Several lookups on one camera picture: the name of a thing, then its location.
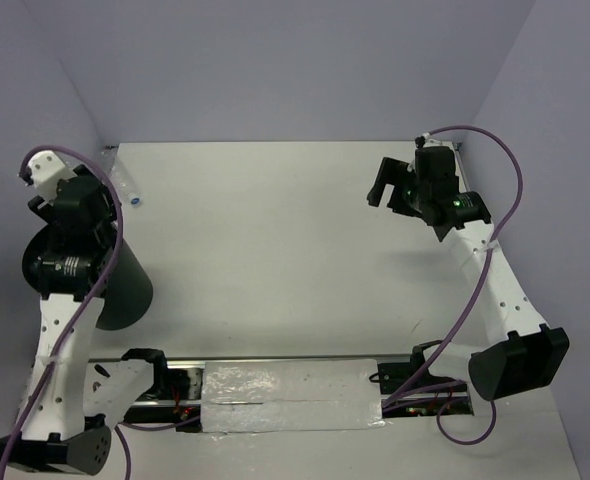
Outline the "clear bottle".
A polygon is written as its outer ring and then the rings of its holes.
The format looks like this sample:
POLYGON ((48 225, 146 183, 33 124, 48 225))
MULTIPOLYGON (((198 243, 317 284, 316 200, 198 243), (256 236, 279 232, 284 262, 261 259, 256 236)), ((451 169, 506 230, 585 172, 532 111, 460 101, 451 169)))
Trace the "clear bottle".
POLYGON ((100 152, 102 170, 108 175, 123 204, 138 207, 142 197, 131 174, 120 160, 117 147, 108 147, 100 152))

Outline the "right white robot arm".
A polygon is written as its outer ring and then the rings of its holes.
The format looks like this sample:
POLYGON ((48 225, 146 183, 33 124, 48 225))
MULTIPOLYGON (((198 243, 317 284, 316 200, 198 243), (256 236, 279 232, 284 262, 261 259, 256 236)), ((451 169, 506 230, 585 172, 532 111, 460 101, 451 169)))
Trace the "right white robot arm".
POLYGON ((548 386, 570 339, 552 328, 527 299, 500 249, 501 227, 482 197, 463 191, 454 153, 446 147, 417 150, 415 159, 382 159, 367 202, 431 227, 472 287, 471 297, 446 336, 415 348, 409 378, 383 405, 417 390, 431 391, 444 378, 465 381, 486 401, 548 386))

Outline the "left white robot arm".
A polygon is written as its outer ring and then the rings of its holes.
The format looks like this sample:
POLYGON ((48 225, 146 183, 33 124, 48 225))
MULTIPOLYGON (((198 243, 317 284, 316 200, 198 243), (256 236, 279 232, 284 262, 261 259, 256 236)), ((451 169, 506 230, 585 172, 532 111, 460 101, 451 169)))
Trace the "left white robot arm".
POLYGON ((27 396, 12 431, 0 438, 0 473, 92 476, 134 401, 170 388, 156 349, 131 348, 111 370, 90 364, 95 332, 139 321, 153 286, 125 240, 122 209, 105 175, 44 162, 23 167, 21 176, 36 190, 31 211, 45 223, 22 259, 40 300, 40 334, 27 396))

